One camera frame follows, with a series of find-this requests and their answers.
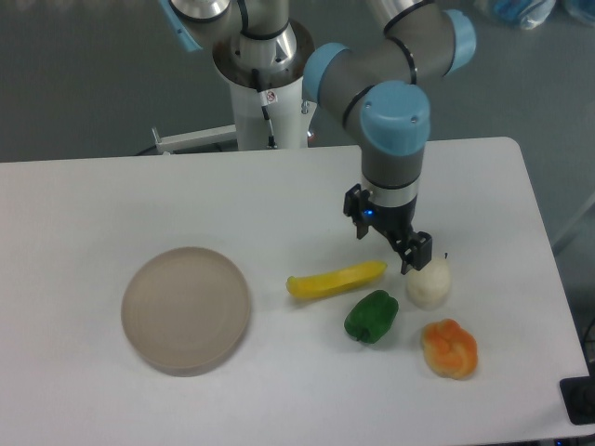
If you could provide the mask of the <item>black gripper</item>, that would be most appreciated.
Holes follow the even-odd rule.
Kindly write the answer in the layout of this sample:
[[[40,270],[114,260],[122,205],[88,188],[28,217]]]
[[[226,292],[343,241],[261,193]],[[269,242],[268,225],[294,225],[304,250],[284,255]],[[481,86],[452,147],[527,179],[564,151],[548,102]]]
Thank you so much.
[[[361,240],[370,228],[384,236],[402,260],[401,273],[412,269],[421,271],[432,259],[433,240],[424,231],[413,230],[413,217],[417,199],[400,206],[382,206],[372,201],[370,190],[360,184],[345,194],[343,213],[356,227],[356,237]]]

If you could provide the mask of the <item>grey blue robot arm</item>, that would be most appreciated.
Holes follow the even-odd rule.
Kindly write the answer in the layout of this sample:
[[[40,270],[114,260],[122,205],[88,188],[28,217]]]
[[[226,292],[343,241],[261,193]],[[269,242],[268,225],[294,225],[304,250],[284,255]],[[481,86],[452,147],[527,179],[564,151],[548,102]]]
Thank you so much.
[[[181,39],[208,50],[231,92],[242,151],[306,145],[321,107],[357,143],[362,180],[347,191],[344,214],[359,237],[376,230],[403,271],[431,261],[432,239],[415,231],[417,192],[430,135],[422,84],[466,65],[476,48],[470,20],[432,1],[373,1],[382,41],[357,53],[315,46],[285,1],[166,1]]]

